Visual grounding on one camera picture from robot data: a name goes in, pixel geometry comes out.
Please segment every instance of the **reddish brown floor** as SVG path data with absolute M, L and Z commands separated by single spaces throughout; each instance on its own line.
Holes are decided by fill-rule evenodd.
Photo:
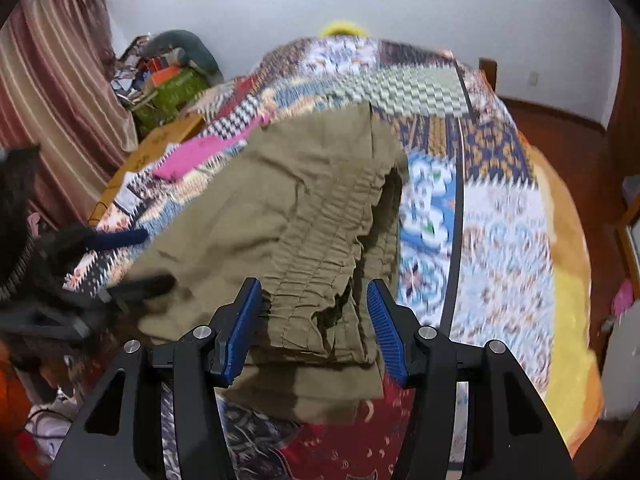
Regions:
M 591 348 L 602 366 L 606 338 L 600 325 L 625 278 L 614 227 L 625 206 L 607 139 L 596 130 L 539 111 L 517 106 L 510 111 L 520 131 L 546 156 L 574 197 L 591 259 Z M 581 479 L 602 463 L 621 430 L 619 424 L 596 425 L 575 457 Z

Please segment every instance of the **black and white checkered pattern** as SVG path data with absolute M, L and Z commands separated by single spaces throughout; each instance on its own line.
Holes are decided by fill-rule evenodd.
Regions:
M 342 76 L 330 92 L 370 101 L 390 114 L 462 117 L 469 113 L 458 72 L 449 66 L 393 66 Z
M 221 139 L 230 139 L 241 133 L 255 117 L 258 109 L 258 98 L 248 94 L 227 116 L 213 121 L 200 134 L 202 137 L 215 135 Z

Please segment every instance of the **patchwork bedspread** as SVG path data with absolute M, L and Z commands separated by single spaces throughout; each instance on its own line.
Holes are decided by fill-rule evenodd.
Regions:
M 362 101 L 371 102 L 408 153 L 398 303 L 454 341 L 503 340 L 545 397 L 557 336 L 552 219 L 526 142 L 481 72 L 449 53 L 389 41 L 297 40 L 267 54 L 210 115 L 202 135 L 233 137 L 256 114 L 279 121 Z M 116 200 L 98 228 L 135 225 L 153 238 L 242 146 L 174 184 L 143 171 L 128 185 L 128 203 Z M 95 293 L 117 282 L 143 249 L 87 254 L 66 287 Z M 388 377 L 384 391 L 383 399 L 363 400 L 347 427 L 277 420 L 218 398 L 238 477 L 389 478 L 413 396 Z M 453 463 L 463 460 L 466 403 L 460 384 Z M 168 388 L 162 414 L 167 476 L 177 479 Z

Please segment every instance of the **silver screw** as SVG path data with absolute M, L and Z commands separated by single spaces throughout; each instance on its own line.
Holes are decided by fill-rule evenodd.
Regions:
M 138 341 L 137 339 L 127 341 L 126 343 L 124 343 L 123 348 L 127 354 L 133 354 L 140 350 L 140 341 Z
M 193 329 L 193 336 L 197 339 L 204 339 L 211 335 L 211 328 L 207 325 L 200 325 Z
M 421 326 L 418 329 L 418 335 L 423 339 L 434 339 L 438 332 L 433 326 Z
M 495 354 L 504 354 L 504 351 L 506 349 L 507 347 L 504 345 L 504 343 L 502 341 L 498 341 L 497 339 L 494 339 L 489 343 L 489 350 L 491 350 Z

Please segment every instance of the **striped curtain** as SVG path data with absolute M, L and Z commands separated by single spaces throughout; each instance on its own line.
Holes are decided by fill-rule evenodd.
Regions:
M 0 145 L 41 145 L 31 208 L 54 227 L 86 221 L 137 147 L 109 30 L 104 0 L 20 0 L 0 29 Z

